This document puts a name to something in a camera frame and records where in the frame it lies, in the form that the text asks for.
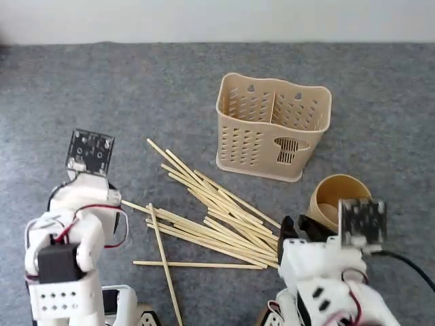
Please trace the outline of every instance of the black cable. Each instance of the black cable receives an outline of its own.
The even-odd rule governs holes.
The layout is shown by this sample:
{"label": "black cable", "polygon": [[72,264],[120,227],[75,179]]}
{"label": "black cable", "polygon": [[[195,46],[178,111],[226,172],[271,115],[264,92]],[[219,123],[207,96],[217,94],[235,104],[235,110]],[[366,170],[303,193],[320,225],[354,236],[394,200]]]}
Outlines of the black cable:
{"label": "black cable", "polygon": [[66,187],[67,185],[71,185],[75,180],[77,180],[77,177],[79,176],[79,174],[80,173],[77,173],[75,175],[74,179],[72,179],[70,181],[66,181],[64,183],[61,183],[52,191],[52,193],[50,194],[50,197],[48,198],[47,211],[50,211],[50,203],[51,203],[52,199],[55,197],[55,195],[59,192],[59,190]]}
{"label": "black cable", "polygon": [[393,253],[392,251],[388,251],[388,250],[377,251],[377,252],[374,252],[373,255],[377,255],[377,256],[390,256],[390,257],[396,258],[396,259],[398,259],[400,261],[403,261],[404,263],[406,263],[410,267],[412,267],[417,273],[419,273],[419,275],[423,278],[423,280],[425,280],[426,283],[430,286],[432,291],[435,292],[435,284],[434,284],[434,282],[430,279],[430,277],[419,266],[415,265],[408,258],[406,258],[406,257],[404,257],[402,255],[399,255],[398,253]]}

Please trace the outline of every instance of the cup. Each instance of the cup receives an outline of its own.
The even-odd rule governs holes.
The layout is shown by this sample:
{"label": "cup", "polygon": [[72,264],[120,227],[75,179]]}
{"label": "cup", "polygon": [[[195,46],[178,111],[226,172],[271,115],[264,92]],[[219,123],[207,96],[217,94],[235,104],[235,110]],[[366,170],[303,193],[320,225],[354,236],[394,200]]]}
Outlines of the cup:
{"label": "cup", "polygon": [[371,196],[360,180],[350,175],[330,175],[315,188],[305,215],[338,232],[338,200]]}

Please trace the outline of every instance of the beige plastic basket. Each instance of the beige plastic basket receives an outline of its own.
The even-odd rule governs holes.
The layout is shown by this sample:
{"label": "beige plastic basket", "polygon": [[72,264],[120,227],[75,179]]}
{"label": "beige plastic basket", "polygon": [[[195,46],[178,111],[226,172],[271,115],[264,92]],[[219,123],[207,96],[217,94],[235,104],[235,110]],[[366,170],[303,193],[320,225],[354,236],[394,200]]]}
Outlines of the beige plastic basket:
{"label": "beige plastic basket", "polygon": [[322,86],[225,75],[216,110],[222,170],[295,182],[330,125],[332,95]]}

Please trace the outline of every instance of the white wall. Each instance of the white wall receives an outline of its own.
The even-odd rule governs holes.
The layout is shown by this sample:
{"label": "white wall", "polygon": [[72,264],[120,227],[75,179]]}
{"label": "white wall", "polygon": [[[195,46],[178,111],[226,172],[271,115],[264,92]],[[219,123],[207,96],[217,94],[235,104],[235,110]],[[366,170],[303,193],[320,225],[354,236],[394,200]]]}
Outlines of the white wall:
{"label": "white wall", "polygon": [[0,0],[3,43],[435,41],[433,0]]}

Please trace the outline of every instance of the black component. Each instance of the black component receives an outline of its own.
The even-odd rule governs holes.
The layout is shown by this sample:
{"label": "black component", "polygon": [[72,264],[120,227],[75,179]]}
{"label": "black component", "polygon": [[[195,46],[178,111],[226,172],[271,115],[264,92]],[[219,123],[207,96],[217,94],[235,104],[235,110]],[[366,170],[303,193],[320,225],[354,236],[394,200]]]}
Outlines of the black component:
{"label": "black component", "polygon": [[412,269],[414,269],[417,273],[419,273],[419,275],[423,278],[423,280],[425,280],[426,283],[430,286],[432,291],[435,292],[434,281],[431,280],[430,277],[419,266],[417,266],[415,263],[413,263],[408,258],[406,258],[402,255],[399,255],[398,253],[393,253],[392,251],[388,251],[388,250],[378,251],[378,252],[373,253],[373,255],[390,256],[390,257],[396,258],[400,261],[403,261],[404,263],[408,264]]}
{"label": "black component", "polygon": [[74,179],[72,179],[70,181],[66,181],[64,183],[61,183],[52,191],[52,193],[50,194],[50,197],[48,198],[48,202],[47,202],[47,212],[50,211],[50,203],[51,203],[52,199],[55,197],[55,195],[59,192],[59,190],[66,187],[67,185],[71,185],[75,180],[77,180],[78,176],[79,176],[79,173],[77,173],[75,175]]}
{"label": "black component", "polygon": [[352,321],[350,321],[349,319],[346,319],[346,318],[341,319],[340,323],[342,323],[343,326],[350,326],[350,325],[352,325]]}
{"label": "black component", "polygon": [[103,290],[104,315],[116,314],[118,311],[118,290]]}
{"label": "black component", "polygon": [[323,293],[323,291],[324,291],[323,287],[316,288],[316,290],[313,293],[313,297],[318,298]]}
{"label": "black component", "polygon": [[298,225],[300,230],[307,233],[312,242],[326,242],[329,236],[336,235],[334,231],[306,215],[299,215]]}
{"label": "black component", "polygon": [[115,138],[106,134],[76,129],[71,136],[67,168],[106,175]]}
{"label": "black component", "polygon": [[71,282],[83,278],[75,257],[78,244],[56,244],[39,251],[39,282]]}
{"label": "black component", "polygon": [[308,313],[307,307],[305,306],[302,298],[300,297],[300,294],[298,292],[298,311],[299,311],[299,315],[302,318],[304,325],[305,326],[311,326],[311,317],[310,314]]}
{"label": "black component", "polygon": [[156,314],[155,311],[153,311],[153,310],[144,311],[144,312],[142,312],[141,316],[143,316],[144,314],[150,314],[150,315],[152,315],[152,318],[154,319],[154,322],[156,323],[156,325],[157,326],[162,326],[162,324],[160,324],[160,320],[158,319],[157,314]]}
{"label": "black component", "polygon": [[319,307],[319,310],[320,310],[320,311],[325,311],[325,310],[329,307],[330,304],[331,304],[331,301],[329,301],[329,300],[324,300],[324,301],[321,303],[321,305],[320,305],[320,307]]}
{"label": "black component", "polygon": [[[109,182],[109,189],[110,190],[118,190],[114,185],[112,185],[110,182]],[[116,233],[116,229],[118,228],[118,224],[119,224],[119,222],[120,222],[120,216],[121,216],[121,214],[120,213],[116,213],[116,218],[115,218],[115,227],[114,227],[114,234]]]}
{"label": "black component", "polygon": [[343,246],[380,245],[387,238],[387,205],[371,199],[340,200]]}
{"label": "black component", "polygon": [[281,264],[281,260],[283,257],[283,242],[285,239],[295,239],[299,238],[299,235],[296,233],[294,229],[294,223],[290,216],[284,217],[281,222],[281,229],[279,231],[279,239],[278,239],[278,264]]}
{"label": "black component", "polygon": [[269,309],[266,309],[264,312],[263,312],[263,318],[261,319],[261,321],[259,322],[259,323],[256,323],[256,325],[258,325],[258,326],[268,326],[268,325],[266,325],[266,321],[267,321],[267,318],[269,317],[269,315],[271,314],[272,312],[269,310]]}

